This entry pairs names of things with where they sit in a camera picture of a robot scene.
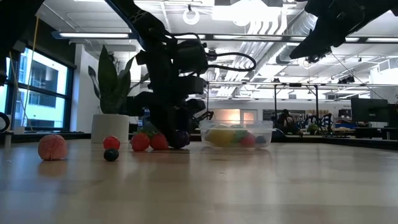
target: pink ball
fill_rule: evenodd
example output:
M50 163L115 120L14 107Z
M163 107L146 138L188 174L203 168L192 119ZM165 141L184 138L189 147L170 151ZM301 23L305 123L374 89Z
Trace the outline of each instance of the pink ball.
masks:
M61 135L49 134L40 139L38 152L46 161L64 159L68 155L67 142Z

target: transparent container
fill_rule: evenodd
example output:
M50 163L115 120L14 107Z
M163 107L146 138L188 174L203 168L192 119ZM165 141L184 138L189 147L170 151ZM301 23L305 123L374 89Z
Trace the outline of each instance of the transparent container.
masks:
M266 148L274 131L272 121L201 121L201 141L211 147Z

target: yellow ball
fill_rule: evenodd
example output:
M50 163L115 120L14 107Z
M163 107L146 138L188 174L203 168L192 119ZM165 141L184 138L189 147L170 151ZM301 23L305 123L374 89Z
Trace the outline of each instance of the yellow ball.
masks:
M217 125L212 127L205 136L205 140L217 147L228 147L234 139L235 132L226 130L229 127L225 125Z

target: desk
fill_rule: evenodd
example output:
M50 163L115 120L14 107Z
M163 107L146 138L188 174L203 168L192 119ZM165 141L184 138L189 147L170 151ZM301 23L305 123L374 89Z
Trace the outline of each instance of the desk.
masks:
M398 128L355 128L355 137L398 140Z

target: black cable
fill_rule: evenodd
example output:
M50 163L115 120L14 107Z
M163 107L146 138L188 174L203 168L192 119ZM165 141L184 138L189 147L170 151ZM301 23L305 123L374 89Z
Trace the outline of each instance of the black cable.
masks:
M229 56L229 55L242 56L242 57L245 57L245 58L249 59L253 63L253 66L250 67L250 68L233 68L233 67L228 67L228 66L223 66L223 65L209 65L208 66L209 68L221 68L221 69L235 71L235 72L251 72L257 66L256 60L254 58L248 56L247 54L244 54L244 53L229 52L229 53L223 53L223 54L210 54L210 55L211 56L217 56L217 57Z
M10 119L5 113L0 112L0 118L4 120L6 124L2 129L0 129L0 133L7 131L8 127L10 126Z
M366 88L368 88L371 92L373 92L374 94L376 94L378 97L380 97L380 99L382 99L382 100L386 100L386 99L384 99L383 97L381 97L380 95L378 95L378 93L376 93L374 90L372 90L370 87L368 87L367 86L367 84L365 84L364 82L362 82L357 76L355 76L354 75L354 73L350 70L350 69L348 69L337 57L336 57L336 55L334 55L333 53L331 53L333 56L334 56L334 58L338 61L338 63L340 63L348 72L350 72L350 74L352 75L352 76L354 76L358 81L360 81Z
M186 32L186 33L181 33L181 34L173 34L172 37L179 37L182 35L194 35L198 40L200 40L200 37L198 34L194 33L194 32Z
M194 35L198 41L200 41L200 37L198 34L194 33L194 32L186 32L186 33L180 33L180 34L173 34L172 37L178 37L178 36L183 36L183 35ZM253 66L250 68L233 68L233 67L228 67L228 66L222 66L222 65L209 65L208 68L220 68L220 69L225 69L225 70L230 70L230 71L235 71L235 72L251 72L253 71L256 66L257 66L257 62L254 58L248 56L247 54L244 53L239 53L239 52L228 52L228 53L223 53L223 54L209 54L206 53L207 56L216 56L216 57L222 57L222 56L229 56L229 55L235 55L235 56L242 56L245 57L247 59L249 59L252 63Z

